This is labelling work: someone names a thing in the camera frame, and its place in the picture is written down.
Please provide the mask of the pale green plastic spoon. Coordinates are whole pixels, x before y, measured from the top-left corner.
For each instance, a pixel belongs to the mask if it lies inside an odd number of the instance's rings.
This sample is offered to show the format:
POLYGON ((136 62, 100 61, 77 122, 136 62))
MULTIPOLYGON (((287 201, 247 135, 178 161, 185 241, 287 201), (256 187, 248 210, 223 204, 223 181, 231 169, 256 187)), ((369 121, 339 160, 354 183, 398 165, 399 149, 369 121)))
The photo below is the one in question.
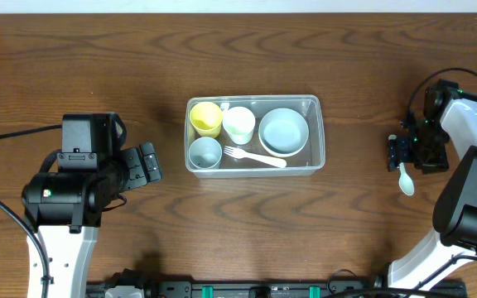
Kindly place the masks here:
POLYGON ((399 188, 405 195, 408 195, 408 196, 414 195, 415 186, 414 186, 413 180, 407 173, 404 163, 400 161, 400 157, 398 156, 398 143, 397 143, 396 135, 388 136, 388 154, 390 157, 390 160, 389 160, 390 168, 399 169, 399 173, 400 173, 400 176, 398 179, 399 188))

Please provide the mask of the grey plastic cup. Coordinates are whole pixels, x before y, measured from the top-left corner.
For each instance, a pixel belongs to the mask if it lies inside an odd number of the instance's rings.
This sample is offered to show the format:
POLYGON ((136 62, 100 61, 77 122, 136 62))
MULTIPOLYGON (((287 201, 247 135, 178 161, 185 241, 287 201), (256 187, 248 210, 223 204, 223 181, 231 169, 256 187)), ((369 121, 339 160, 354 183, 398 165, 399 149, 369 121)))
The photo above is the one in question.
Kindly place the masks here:
POLYGON ((223 155, 222 146, 212 137, 199 137, 188 150, 190 163, 197 169, 218 169, 223 155))

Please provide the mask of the white plastic fork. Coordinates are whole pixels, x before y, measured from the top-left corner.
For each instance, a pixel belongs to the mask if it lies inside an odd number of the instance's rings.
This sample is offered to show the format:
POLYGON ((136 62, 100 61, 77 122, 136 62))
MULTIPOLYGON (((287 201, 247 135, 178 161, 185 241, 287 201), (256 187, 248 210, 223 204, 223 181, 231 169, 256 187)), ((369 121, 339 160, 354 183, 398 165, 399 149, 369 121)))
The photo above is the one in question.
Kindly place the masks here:
POLYGON ((287 162, 282 158, 254 154, 254 153, 246 152, 245 150, 237 148, 237 147, 225 146, 223 149, 223 153, 235 159, 247 158, 247 159, 262 162, 270 166, 275 166, 277 168, 285 168, 287 166, 287 162))

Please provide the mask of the cream plastic cup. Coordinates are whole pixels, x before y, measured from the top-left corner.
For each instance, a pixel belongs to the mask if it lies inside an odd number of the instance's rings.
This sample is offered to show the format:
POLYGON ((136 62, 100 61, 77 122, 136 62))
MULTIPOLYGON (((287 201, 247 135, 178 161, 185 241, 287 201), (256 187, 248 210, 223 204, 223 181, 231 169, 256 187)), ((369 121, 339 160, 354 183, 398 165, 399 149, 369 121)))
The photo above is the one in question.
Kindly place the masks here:
POLYGON ((256 124, 252 111, 245 107, 234 107, 223 112, 223 127, 232 142, 245 145, 251 141, 256 124))

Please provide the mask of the white plastic bowl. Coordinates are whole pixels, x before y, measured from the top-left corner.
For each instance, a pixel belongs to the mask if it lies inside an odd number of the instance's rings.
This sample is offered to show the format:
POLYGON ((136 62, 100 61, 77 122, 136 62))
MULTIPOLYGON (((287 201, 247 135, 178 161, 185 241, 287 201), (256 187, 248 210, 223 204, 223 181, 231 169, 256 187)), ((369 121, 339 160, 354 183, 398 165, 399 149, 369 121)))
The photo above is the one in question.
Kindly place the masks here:
POLYGON ((308 123, 297 111, 276 108, 261 119, 258 138, 276 151, 290 151, 306 145, 309 132, 308 123))

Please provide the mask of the yellow plastic bowl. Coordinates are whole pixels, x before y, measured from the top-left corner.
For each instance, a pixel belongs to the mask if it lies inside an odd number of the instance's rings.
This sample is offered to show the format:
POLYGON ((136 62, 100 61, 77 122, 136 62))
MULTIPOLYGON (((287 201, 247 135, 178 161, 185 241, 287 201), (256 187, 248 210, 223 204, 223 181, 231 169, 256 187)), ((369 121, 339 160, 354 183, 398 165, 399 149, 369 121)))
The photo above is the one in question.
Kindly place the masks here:
POLYGON ((290 151, 276 151, 274 148, 270 147, 267 143, 263 140, 260 141, 262 147, 272 156, 280 157, 280 158, 287 158, 290 156, 295 156, 299 152, 303 150, 305 145, 296 147, 295 149, 291 149, 290 151))

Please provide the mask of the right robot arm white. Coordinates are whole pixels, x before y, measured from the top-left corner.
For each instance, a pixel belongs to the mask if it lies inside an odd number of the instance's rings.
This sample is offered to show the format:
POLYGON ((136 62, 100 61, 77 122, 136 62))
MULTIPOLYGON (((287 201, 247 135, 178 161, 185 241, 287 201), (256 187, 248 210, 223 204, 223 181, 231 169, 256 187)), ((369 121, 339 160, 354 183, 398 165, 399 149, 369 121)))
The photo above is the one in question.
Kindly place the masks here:
POLYGON ((432 229, 406 256, 388 266, 384 285, 428 291, 455 269, 477 262, 477 96, 435 85, 426 91, 425 119, 407 116, 409 137, 388 139, 390 168, 408 162, 425 173, 448 168, 445 144, 460 164, 433 211, 432 229))

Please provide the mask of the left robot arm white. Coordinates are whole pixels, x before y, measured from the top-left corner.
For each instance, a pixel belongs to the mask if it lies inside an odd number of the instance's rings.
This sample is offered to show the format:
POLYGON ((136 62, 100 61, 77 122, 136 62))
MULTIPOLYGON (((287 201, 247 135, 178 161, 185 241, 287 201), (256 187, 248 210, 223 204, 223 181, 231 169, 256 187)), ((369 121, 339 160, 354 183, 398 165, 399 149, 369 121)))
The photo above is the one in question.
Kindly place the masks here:
POLYGON ((126 204, 125 192, 162 178, 150 142, 124 150, 59 151, 58 170, 34 175, 22 191, 26 222, 46 259, 50 297, 83 297, 102 215, 126 204))

